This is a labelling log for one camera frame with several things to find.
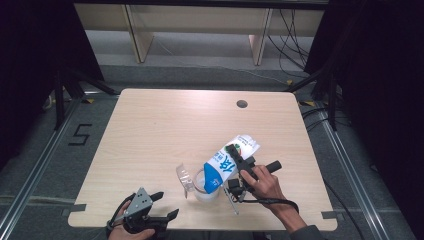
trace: person's arm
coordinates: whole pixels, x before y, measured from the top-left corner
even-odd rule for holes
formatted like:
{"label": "person's arm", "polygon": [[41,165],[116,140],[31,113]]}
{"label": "person's arm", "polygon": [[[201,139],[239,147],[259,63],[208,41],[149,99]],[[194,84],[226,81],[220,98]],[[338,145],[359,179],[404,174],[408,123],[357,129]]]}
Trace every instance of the person's arm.
{"label": "person's arm", "polygon": [[[258,177],[255,180],[249,173],[244,170],[240,171],[241,176],[246,182],[252,186],[255,191],[252,193],[256,198],[277,198],[286,199],[284,196],[278,178],[272,175],[263,165],[257,165],[253,168],[253,172]],[[323,239],[315,226],[308,226],[299,213],[287,204],[262,204],[283,223],[284,227],[293,240],[297,239]]]}
{"label": "person's arm", "polygon": [[[119,210],[117,216],[121,216],[124,214],[125,209],[128,208],[131,201],[126,202],[122,208]],[[109,240],[146,240],[155,234],[154,229],[146,229],[136,234],[131,234],[125,230],[123,224],[123,220],[120,220],[114,224],[114,228],[109,235]]]}

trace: wrist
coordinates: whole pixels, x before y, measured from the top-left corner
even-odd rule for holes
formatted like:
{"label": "wrist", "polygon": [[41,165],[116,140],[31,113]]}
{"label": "wrist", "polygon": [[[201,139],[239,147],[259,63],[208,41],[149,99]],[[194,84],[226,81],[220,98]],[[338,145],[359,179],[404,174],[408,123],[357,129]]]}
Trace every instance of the wrist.
{"label": "wrist", "polygon": [[307,226],[296,209],[290,205],[275,204],[271,211],[283,223],[289,233]]}

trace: gray floor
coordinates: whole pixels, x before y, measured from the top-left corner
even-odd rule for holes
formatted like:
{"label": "gray floor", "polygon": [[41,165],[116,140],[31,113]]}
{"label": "gray floor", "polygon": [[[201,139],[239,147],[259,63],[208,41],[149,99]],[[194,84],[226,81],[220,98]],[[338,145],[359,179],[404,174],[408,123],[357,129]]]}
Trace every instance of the gray floor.
{"label": "gray floor", "polygon": [[[158,33],[146,62],[137,64],[127,33],[87,32],[87,34],[107,84],[116,90],[137,87],[281,91],[286,88],[287,80],[297,82],[302,79],[280,70],[279,53],[270,42],[267,42],[261,66],[254,66],[247,36]],[[312,40],[299,38],[305,49],[309,48]],[[301,63],[297,54],[290,55]],[[289,60],[283,59],[281,62],[283,69],[289,71],[289,74],[306,76]],[[89,85],[83,86],[90,92],[89,97],[93,98],[94,102],[78,103],[49,165],[9,239],[105,239],[103,229],[72,228],[67,224],[67,210],[73,204],[84,181],[117,101],[116,97],[93,93],[98,90]],[[296,93],[297,99],[310,100],[309,93],[312,88],[313,85],[308,85],[299,90]],[[313,108],[300,107],[302,112]],[[1,215],[9,208],[13,197],[19,194],[31,169],[54,133],[54,111],[53,105],[39,117],[27,137],[21,155],[9,161],[0,173]],[[390,239],[415,239],[378,172],[370,168],[372,159],[364,151],[354,129],[349,126],[349,120],[342,111],[338,111],[337,116],[337,133]],[[333,193],[328,188],[328,194],[338,217],[336,231],[323,232],[323,235],[328,239],[360,239],[354,226],[355,222],[364,239],[374,239],[324,125],[311,127],[317,121],[320,121],[320,115],[313,114],[305,119],[305,126],[310,129],[309,136],[322,176],[334,189]],[[70,146],[69,143],[81,142],[81,138],[73,136],[80,124],[91,124],[80,129],[80,132],[89,134],[90,137],[85,145]],[[347,207],[353,220],[335,194]],[[271,236],[272,239],[287,239],[284,231],[273,232]],[[249,239],[250,237],[249,233],[243,232],[170,231],[168,238]]]}

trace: black curtain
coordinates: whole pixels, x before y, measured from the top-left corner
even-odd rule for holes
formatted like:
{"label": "black curtain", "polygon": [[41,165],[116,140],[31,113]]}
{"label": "black curtain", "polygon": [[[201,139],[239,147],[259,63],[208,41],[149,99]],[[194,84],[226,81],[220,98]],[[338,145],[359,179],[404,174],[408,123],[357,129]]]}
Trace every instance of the black curtain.
{"label": "black curtain", "polygon": [[3,0],[0,33],[1,169],[19,154],[57,71],[67,66],[103,76],[71,1]]}
{"label": "black curtain", "polygon": [[[424,239],[424,4],[369,3],[371,14],[337,81],[354,128],[415,236]],[[323,66],[346,16],[326,12],[306,71]]]}

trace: hole in table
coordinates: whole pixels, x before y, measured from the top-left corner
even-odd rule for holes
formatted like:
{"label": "hole in table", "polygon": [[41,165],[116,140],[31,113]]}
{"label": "hole in table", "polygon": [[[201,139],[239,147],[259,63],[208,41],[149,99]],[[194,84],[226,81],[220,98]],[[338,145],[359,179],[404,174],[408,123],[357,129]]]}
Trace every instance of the hole in table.
{"label": "hole in table", "polygon": [[246,102],[246,101],[244,101],[244,100],[238,100],[238,101],[237,101],[237,106],[238,106],[239,108],[246,108],[246,107],[247,107],[247,102]]}

